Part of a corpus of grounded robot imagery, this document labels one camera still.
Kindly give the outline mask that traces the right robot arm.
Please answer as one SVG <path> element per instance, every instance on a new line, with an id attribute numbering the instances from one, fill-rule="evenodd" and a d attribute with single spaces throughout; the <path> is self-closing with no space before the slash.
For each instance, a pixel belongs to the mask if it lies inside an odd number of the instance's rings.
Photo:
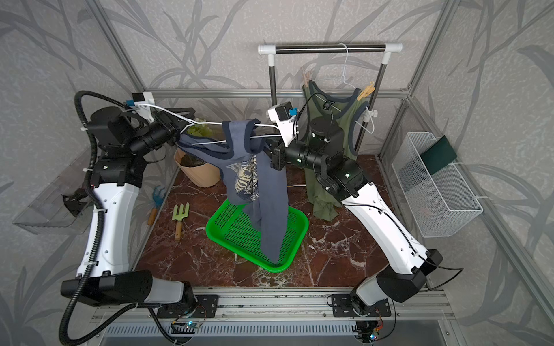
<path id="1" fill-rule="evenodd" d="M 271 166 L 282 169 L 293 164 L 312 171 L 320 186 L 360 220 L 388 259 L 387 267 L 350 293 L 351 310 L 368 317 L 381 304 L 402 303 L 423 290 L 427 275 L 440 268 L 443 257 L 409 234 L 366 172 L 346 156 L 339 124 L 333 118 L 316 118 L 301 140 L 297 125 L 301 113 L 290 102 L 272 106 L 267 115 L 281 137 L 267 150 Z"/>

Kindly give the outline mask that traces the navy blue tank top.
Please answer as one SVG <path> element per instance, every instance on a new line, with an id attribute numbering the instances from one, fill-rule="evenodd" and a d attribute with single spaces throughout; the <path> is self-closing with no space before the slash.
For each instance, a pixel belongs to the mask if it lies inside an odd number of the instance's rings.
<path id="1" fill-rule="evenodd" d="M 243 205 L 252 227 L 261 233 L 261 252 L 277 263 L 287 233 L 289 199 L 286 170 L 275 170 L 264 149 L 266 139 L 255 135 L 259 120 L 225 121 L 225 142 L 184 133 L 177 146 L 218 167 L 230 203 Z"/>

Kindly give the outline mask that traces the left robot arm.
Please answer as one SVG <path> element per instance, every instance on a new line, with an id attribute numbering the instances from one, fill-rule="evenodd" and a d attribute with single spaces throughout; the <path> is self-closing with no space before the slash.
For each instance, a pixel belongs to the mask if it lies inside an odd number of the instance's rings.
<path id="1" fill-rule="evenodd" d="M 76 277 L 64 281 L 61 294 L 69 299 L 61 318 L 59 341 L 81 345 L 132 309 L 147 309 L 158 330 L 174 345 L 155 308 L 173 314 L 192 314 L 199 305 L 188 282 L 155 278 L 148 270 L 132 270 L 128 240 L 134 205 L 148 161 L 145 156 L 177 143 L 195 114 L 193 108 L 168 110 L 145 101 L 122 103 L 97 92 L 82 90 L 74 106 L 91 148 L 83 189 L 92 206 L 92 222 L 85 255 Z M 99 327 L 76 339 L 69 323 L 78 303 L 121 309 Z"/>

